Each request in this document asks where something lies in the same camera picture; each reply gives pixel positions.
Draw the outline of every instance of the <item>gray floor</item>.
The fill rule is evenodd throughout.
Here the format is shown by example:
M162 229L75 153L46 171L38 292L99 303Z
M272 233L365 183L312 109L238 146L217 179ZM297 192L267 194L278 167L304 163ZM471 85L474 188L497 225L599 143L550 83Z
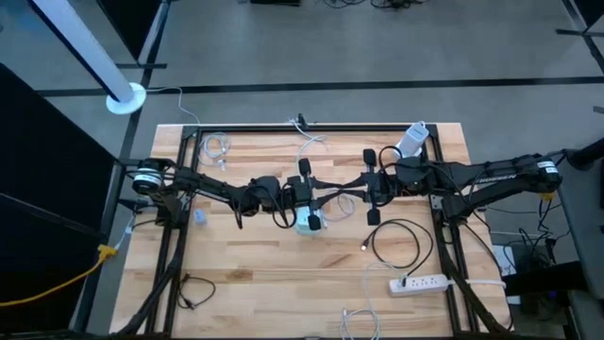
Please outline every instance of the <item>gray floor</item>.
M116 62L131 62L107 19L92 0L72 0L78 14ZM428 80L500 77L602 76L581 38L558 36L572 28L556 0L431 0L399 12L368 3L327 8L238 4L235 0L182 0L171 6L152 86ZM93 79L21 0L0 3L0 61L37 90L97 88ZM604 51L604 44L598 42ZM140 81L140 71L128 71ZM183 106L203 123L284 122L299 112L320 122L461 122L474 162L561 147L581 146L604 134L604 85L463 89L359 90L283 93L186 94ZM50 98L67 116L113 154L118 154L128 117L107 113L104 98ZM132 157L148 155L155 126L193 123L178 110L177 95L151 95L143 108ZM536 210L535 195L498 202L509 210ZM549 217L566 231L562 211ZM487 212L494 230L534 232L536 217ZM126 212L119 212L112 239ZM502 244L516 236L495 235ZM576 258L569 238L559 258ZM91 331L109 327L124 258L106 264ZM541 330L517 318L517 328Z

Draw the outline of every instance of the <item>power cord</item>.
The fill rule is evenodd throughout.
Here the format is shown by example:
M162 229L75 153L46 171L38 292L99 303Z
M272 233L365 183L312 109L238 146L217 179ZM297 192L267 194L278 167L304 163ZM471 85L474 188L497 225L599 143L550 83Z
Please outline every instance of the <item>power cord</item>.
M487 253L489 254L489 257L491 257L491 259L493 260L493 262L495 263L495 265L497 266L497 268L499 268L499 274L501 274L501 267L499 266L499 262L497 261L497 257L494 255L493 251L489 248L489 246L487 246L487 244L482 240L482 238L480 236L478 236L478 234L472 229L470 228L470 226L468 226L467 223L463 223L463 225L470 230L470 232L474 235L474 237L477 238L477 240L480 242L480 244L482 245L482 247L484 248L484 250L487 251Z
M182 289L188 280L198 280L198 281L203 281L205 283L208 283L209 285L211 285L211 293L206 298L202 299L199 302L192 302L190 299L186 298L184 296L184 294L182 294ZM178 284L178 300L177 300L178 307L180 307L182 309L190 309L193 311L195 308L199 307L200 305L202 305L203 303L205 303L209 299L211 299L215 293L216 293L216 284L214 282L212 282L208 279L204 279L204 278L197 278L197 277L191 276L190 273L186 273L185 276L180 281L180 283Z
M362 272L362 283L361 284L362 284L362 290L365 293L365 297L367 298L367 305L369 307L366 309L359 309L359 310L351 312L351 313L349 313L346 309L342 310L342 322L340 323L340 336L342 337L343 340L346 340L346 339L354 340L355 339L352 336L352 334L350 333L350 329L348 329L348 322L350 320L350 317L352 317L354 315L360 315L360 314L370 314L374 319L374 333L371 336L370 340L378 340L379 337L381 336L379 315L378 315L378 313L376 313L374 305L371 302L371 298L369 297L369 288L367 287L367 275L369 273L369 269L371 269L375 266L378 266L378 265L386 266L395 272L398 271L396 269L396 266L394 266L390 263L386 263L386 262L371 263L365 267L365 269Z
M556 208L561 207L562 204L556 204L555 206L551 207L550 210L554 210ZM491 206L486 206L486 208L490 211L494 211L494 212L499 212L499 213L511 213L511 214L536 214L538 212L530 212L530 211L524 211L524 212L513 212L513 211L509 211L509 210L505 210L505 209L499 209L499 208L495 208L495 207L491 207Z
M365 240L361 244L361 250L363 250L363 251L366 250L367 247L371 244L371 249L373 250L374 255L376 255L377 259L380 260L383 263L388 263L394 269L407 269L407 268L410 268L419 259L420 254L421 254L421 247L420 247L420 243L419 243L419 240L418 240L417 235L415 234L415 232L408 225L406 225L404 223L412 224L415 227L423 230L426 233L426 235L428 236L428 239L430 240L430 248L428 250L428 253L426 254L426 257L424 257L424 259L422 259L422 261L420 261L413 269L411 269L409 272L405 273L405 275L404 275L404 277L402 279L403 286L406 283L407 277L410 276L417 269L419 269L419 267L421 267L422 264L424 264L424 262L428 259L428 257L432 253L432 249L434 248L434 239L432 238L432 235L429 233L429 231L426 228L422 227L421 225L419 225L419 224L417 224L417 223L415 223L415 222L413 222L411 220L408 220L406 218L394 218L394 219L382 222L380 225L378 225L373 231L371 231L371 233L369 234L369 236L367 236L367 238L365 238ZM413 237L413 241L415 242L415 246L417 248L417 252L415 253L415 256L414 256L413 260L411 260L407 264L401 264L401 265L391 264L390 262L385 261L379 255L379 253L378 253L378 249L376 248L376 235L378 234L378 231L380 229L382 229L382 228L384 228L386 226L391 226L391 225L399 226L399 227L407 230L411 234L411 236Z
M376 9L408 9L412 5L422 5L427 0L382 0L378 3L375 0L371 0L371 6Z
M273 201L273 206L275 207L275 209L273 210L273 222L275 222L275 224L281 228L281 229L289 229L291 227L294 226L295 224L295 220L297 218L296 213L295 213L295 208L292 208L292 212L294 215L294 220L290 223L288 218L287 218L287 214L285 213L285 210L283 209L283 205L279 205L279 203L277 202L277 199L271 195L271 193L269 192L268 189L266 189L263 186L260 185L254 185L254 186L248 186L247 188L245 188L243 190L242 193L242 201L245 199L245 196L249 193L250 190L252 189L261 189L263 190L268 196L269 198ZM234 201L231 201L231 206L233 207L233 213L235 215L235 221L237 222L237 227L242 230L243 229L243 212L242 212L242 205L240 204L235 204ZM275 218L275 212L279 213L281 220L283 221L283 224L280 224L277 222L277 219Z
M80 281L84 278L86 278L87 276L89 276L93 271L95 271L96 269L98 269L98 267L101 266L101 264L103 264L104 261L106 261L108 258L115 256L117 254L117 249L112 248L110 246L107 245L100 245L98 247L98 260L96 261L96 263L92 266L92 268L88 269L87 271L85 271L84 273L74 277L71 280L68 280L56 287L53 287L45 292L39 293L33 297L26 297L26 298L22 298L22 299L18 299L18 300L13 300L13 301L7 301L7 302L0 302L0 307L10 307L10 306L15 306L15 305L20 305L20 304L24 304L24 303L28 303L31 301L35 301L37 299L40 298L44 298L54 292L57 292L58 290L67 287L68 285L76 282L76 281Z
M166 91L166 90L178 90L180 92L180 94L178 95L178 108L189 114L191 117L195 118L195 121L197 122L198 125L201 125L201 122L199 121L199 117L197 117L197 115L185 108L182 107L182 88L176 87L176 86L170 86L170 87L165 87L165 88L161 88L161 89L152 89L152 90L146 90L148 93L152 93L152 92L162 92L162 91Z
M300 157L302 156L302 152L304 152L304 150L311 145L313 142L319 142L319 143L324 143L325 140L327 139L326 135L319 135L319 136L312 136L309 133L305 132L304 130L302 130L302 128L300 128L298 122L295 119L288 119L288 123L292 124L295 129L298 130L298 132L300 132L303 136L305 136L306 138L308 138L309 140L306 141L299 149L297 154L295 155L295 163L294 163L294 167L298 170L298 175L300 174L300 169L298 168L298 162L300 161ZM343 204L342 204L342 200L346 200L346 202L348 202L348 207L349 209L345 209ZM342 194L339 195L337 198L337 203L338 203L338 207L340 208L340 210L342 211L342 213L344 215L340 216L340 217L327 217L325 214L325 211L322 211L322 215L323 218L328 221L328 222L340 222L340 221L344 221L346 218L350 217L352 214L355 213L356 207L355 207L355 202L352 200L352 198L349 195L346 194Z
M323 0L323 3L333 9L343 9L364 3L367 0Z

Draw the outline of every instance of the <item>wooden table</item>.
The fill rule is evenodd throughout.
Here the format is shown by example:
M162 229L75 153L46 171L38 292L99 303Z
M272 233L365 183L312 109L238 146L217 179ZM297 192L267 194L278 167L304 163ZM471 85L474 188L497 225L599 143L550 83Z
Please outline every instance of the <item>wooden table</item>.
M159 126L151 157L176 159L182 126ZM445 160L469 163L460 124L439 124ZM365 171L362 150L379 151L395 144L402 132L329 132L324 144L313 143L304 157L310 159L312 174L318 179L344 183ZM299 133L229 133L232 147L226 155L226 171L200 165L198 171L233 185L245 185L251 178L272 175L283 183L295 175L294 157L307 141ZM386 160L391 160L387 152ZM361 242L373 229L366 224L367 205L356 200L356 212L342 222L329 223L316 237L298 235L292 229L280 229L271 216L259 213L245 218L243 230L235 224L233 212L224 203L198 196L194 207L203 209L206 226L191 222L183 264L183 275L216 282L215 296L194 311L177 308L173 337L340 337L343 309L366 308L361 287L363 269L377 261L372 251L360 250ZM335 200L326 206L328 216L340 213ZM381 219L408 218L433 232L426 197L397 198L381 209ZM142 215L137 221L153 219ZM484 225L471 217L469 226L491 244ZM136 229L130 241L124 275L111 331L121 329L139 309L152 287L162 229L146 225ZM416 229L421 257L429 240ZM174 231L172 241L176 239ZM496 265L478 240L461 229L470 279L498 280ZM411 235L401 228L384 228L377 237L380 254L394 264L407 263L416 252ZM441 273L436 247L426 263L414 275ZM392 298L388 280L395 272L372 269L369 291L381 320L383 337L451 335L445 294ZM503 325L510 312L503 288L473 285L485 306ZM158 330L163 322L167 291L159 304ZM203 298L210 288L190 281L185 295ZM456 291L461 323L467 329L461 293ZM371 336L374 324L370 315L351 319L354 336Z

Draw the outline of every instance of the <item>white power strip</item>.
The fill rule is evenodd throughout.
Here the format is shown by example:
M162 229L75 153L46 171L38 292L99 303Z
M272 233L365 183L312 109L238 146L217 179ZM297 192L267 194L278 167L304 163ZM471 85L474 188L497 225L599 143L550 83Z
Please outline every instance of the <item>white power strip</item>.
M449 280L443 274L407 278L403 287L401 279L390 280L388 291L393 298L409 297L425 293L443 292L449 286Z

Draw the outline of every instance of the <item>plug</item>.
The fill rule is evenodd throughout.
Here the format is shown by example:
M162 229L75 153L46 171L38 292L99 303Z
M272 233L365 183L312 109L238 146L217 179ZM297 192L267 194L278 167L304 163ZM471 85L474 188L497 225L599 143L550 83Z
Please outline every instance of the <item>plug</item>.
M98 246L98 251L100 252L100 254L98 255L99 258L101 258L103 260L108 259L111 256L117 255L117 249L112 248L112 247L107 246L107 245L99 245Z
M227 170L227 161L226 160L218 160L218 166L220 166L220 170Z
M183 300L185 301L185 305L187 305L187 308L192 311L195 309L195 305L188 298L184 297Z
M390 280L388 291L393 298L443 292L449 281L443 274L426 275L416 278L405 277L403 280Z
M366 238L365 241L363 241L362 244L361 244L361 251L367 250L368 246L369 246L369 239Z

